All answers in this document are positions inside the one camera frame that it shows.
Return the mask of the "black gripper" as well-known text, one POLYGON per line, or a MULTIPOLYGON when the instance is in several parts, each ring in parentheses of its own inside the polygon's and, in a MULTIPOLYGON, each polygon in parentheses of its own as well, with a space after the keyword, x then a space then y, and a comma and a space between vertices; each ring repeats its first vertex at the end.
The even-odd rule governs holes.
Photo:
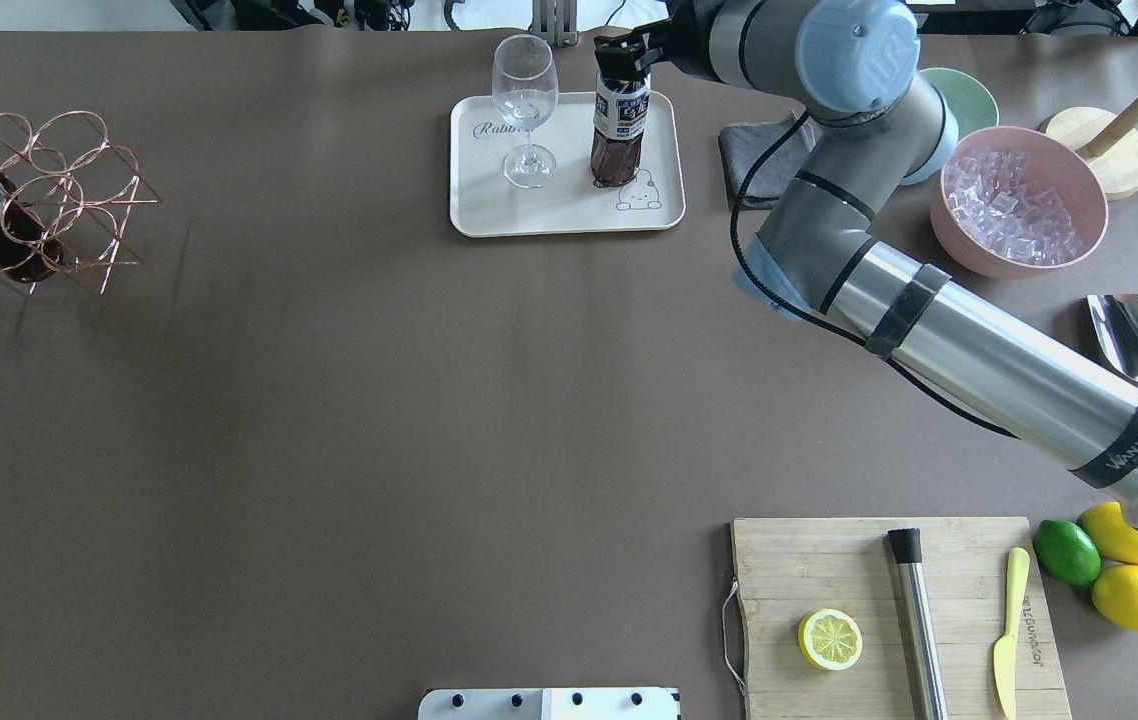
POLYGON ((621 35, 597 36, 595 60, 601 76, 648 76, 659 63, 700 76, 700 23, 655 20, 621 35))

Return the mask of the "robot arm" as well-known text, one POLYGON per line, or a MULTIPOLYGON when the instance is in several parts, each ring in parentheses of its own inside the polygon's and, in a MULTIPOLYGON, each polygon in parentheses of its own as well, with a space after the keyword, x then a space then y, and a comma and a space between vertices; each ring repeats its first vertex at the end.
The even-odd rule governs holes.
POLYGON ((1121 503, 1138 530, 1138 387, 869 235, 904 179, 945 162, 953 118, 917 71, 899 1, 671 1, 668 18, 597 36, 607 68, 670 61, 688 76, 792 97, 819 143, 760 240, 816 313, 1121 503))

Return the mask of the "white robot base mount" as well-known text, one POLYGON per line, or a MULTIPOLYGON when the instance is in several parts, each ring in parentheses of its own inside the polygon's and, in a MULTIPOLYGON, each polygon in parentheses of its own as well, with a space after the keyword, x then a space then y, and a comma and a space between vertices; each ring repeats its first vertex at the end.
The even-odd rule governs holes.
POLYGON ((418 719, 681 719, 677 688, 660 685, 436 689, 418 719))

